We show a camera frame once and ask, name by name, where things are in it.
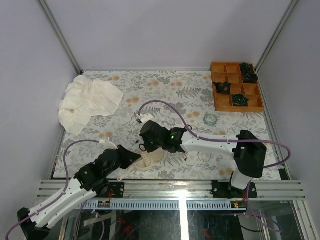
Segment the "beige round jewelry case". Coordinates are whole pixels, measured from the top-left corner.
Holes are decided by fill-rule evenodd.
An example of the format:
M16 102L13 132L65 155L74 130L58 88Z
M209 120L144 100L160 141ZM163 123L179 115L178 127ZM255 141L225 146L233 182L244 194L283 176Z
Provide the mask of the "beige round jewelry case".
M142 151L140 152L140 158L133 163L130 167L126 169L126 171L117 178L120 182L124 178L126 178L133 170L137 170L140 172L146 172L150 170L153 165L162 163L167 157L167 152L162 148L158 148L153 152Z

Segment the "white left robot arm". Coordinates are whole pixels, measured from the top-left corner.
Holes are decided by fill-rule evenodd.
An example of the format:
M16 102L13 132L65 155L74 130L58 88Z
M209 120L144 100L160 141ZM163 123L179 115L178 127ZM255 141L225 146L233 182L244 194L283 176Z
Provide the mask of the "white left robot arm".
M33 208L17 212L20 227L28 240L43 240L50 230L73 209L94 197L105 197L110 190L107 177L117 169L127 169L141 158L138 153L118 145L80 168L66 185Z

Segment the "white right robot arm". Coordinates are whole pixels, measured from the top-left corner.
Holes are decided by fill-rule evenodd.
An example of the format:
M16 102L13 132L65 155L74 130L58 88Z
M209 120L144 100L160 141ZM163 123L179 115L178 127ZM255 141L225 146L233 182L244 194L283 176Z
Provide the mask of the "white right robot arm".
M142 126L140 136L148 153L163 149L169 153L197 152L233 158L236 168L231 173L229 182L212 182L211 192L217 199L246 197L249 182L263 175L267 147L248 130L241 130L240 134L231 138L209 138L196 136L188 126L168 130L149 120Z

